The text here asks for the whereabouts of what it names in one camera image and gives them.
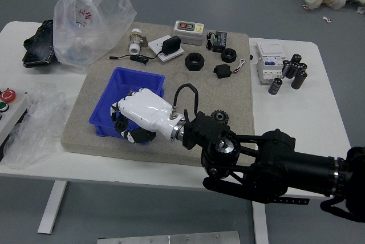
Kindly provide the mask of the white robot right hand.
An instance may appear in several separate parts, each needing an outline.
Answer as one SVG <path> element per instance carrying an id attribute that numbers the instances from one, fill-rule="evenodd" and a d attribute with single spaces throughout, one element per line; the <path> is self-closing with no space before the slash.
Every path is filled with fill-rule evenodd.
<path id="1" fill-rule="evenodd" d="M 147 88 L 131 92 L 110 109 L 117 133 L 131 143 L 147 143 L 161 133 L 170 141 L 181 140 L 185 119 L 163 98 Z"/>

